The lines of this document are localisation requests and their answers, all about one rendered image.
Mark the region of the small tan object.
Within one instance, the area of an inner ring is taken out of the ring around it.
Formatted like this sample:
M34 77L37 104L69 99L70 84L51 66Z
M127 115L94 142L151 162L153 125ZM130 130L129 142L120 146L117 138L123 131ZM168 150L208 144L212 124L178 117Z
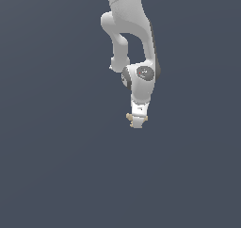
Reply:
M131 122L130 126L133 127L133 117L139 117L139 116L133 116L130 113L126 114L126 118ZM142 117L144 119L143 123L146 122L148 120L148 117Z

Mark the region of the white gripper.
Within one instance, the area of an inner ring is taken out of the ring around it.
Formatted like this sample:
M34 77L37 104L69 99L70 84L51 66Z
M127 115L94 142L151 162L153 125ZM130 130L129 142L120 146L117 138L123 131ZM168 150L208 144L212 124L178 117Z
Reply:
M133 127L141 128L144 121L142 117L147 116L149 103L137 104L134 100L132 100L131 107L132 107L132 115L137 116L137 117L133 117Z

